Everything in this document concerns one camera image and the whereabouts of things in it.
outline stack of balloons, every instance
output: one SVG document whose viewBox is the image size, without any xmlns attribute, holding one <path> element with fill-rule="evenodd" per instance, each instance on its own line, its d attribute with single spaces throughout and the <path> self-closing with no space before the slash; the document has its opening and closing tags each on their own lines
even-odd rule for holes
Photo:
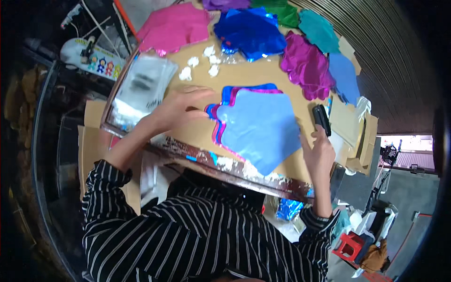
<svg viewBox="0 0 451 282">
<path fill-rule="evenodd" d="M 277 16 L 264 8 L 230 9 L 215 24 L 215 34 L 222 41 L 221 49 L 228 55 L 240 52 L 249 62 L 282 54 L 286 47 L 279 32 Z"/>
<path fill-rule="evenodd" d="M 263 176 L 301 148 L 290 98 L 272 83 L 226 86 L 220 104 L 206 106 L 205 112 L 216 122 L 213 142 Z"/>
</svg>

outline magenta foil balloon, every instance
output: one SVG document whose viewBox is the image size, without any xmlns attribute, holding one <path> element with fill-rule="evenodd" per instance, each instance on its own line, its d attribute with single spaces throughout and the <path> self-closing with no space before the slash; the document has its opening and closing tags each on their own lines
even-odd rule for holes
<svg viewBox="0 0 451 282">
<path fill-rule="evenodd" d="M 335 80 L 329 73 L 329 61 L 315 45 L 292 31 L 285 37 L 287 46 L 283 55 L 281 69 L 288 73 L 293 84 L 304 90 L 307 100 L 326 99 Z"/>
</svg>

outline teal foil balloon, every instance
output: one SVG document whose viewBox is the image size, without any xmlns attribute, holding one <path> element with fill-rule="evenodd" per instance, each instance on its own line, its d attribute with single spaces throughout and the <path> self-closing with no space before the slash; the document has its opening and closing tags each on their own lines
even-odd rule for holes
<svg viewBox="0 0 451 282">
<path fill-rule="evenodd" d="M 305 34 L 308 41 L 318 46 L 322 53 L 340 53 L 338 50 L 338 37 L 334 33 L 332 24 L 313 12 L 303 9 L 299 13 L 301 23 L 299 29 Z"/>
</svg>

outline hand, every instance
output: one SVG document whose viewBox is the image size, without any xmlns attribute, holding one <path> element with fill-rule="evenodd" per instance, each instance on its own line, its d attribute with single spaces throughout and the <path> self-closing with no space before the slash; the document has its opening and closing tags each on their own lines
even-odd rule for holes
<svg viewBox="0 0 451 282">
<path fill-rule="evenodd" d="M 193 105 L 196 101 L 213 95 L 213 89 L 201 86 L 186 86 L 172 91 L 151 114 L 140 120 L 140 130 L 151 129 L 157 135 L 177 128 L 189 121 L 208 117 L 208 114 Z"/>
<path fill-rule="evenodd" d="M 315 187 L 329 187 L 330 172 L 335 160 L 335 151 L 329 138 L 326 136 L 324 128 L 315 125 L 317 131 L 312 133 L 313 148 L 304 135 L 300 135 L 302 149 L 304 150 L 304 160 L 308 172 Z"/>
</svg>

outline corrugated wall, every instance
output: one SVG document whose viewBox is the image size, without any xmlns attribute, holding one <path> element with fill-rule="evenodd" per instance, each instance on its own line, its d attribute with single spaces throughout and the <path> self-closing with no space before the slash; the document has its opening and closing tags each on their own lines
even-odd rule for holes
<svg viewBox="0 0 451 282">
<path fill-rule="evenodd" d="M 357 82 L 380 134 L 430 134 L 439 86 L 424 44 L 390 0 L 292 0 L 327 18 L 356 50 Z"/>
</svg>

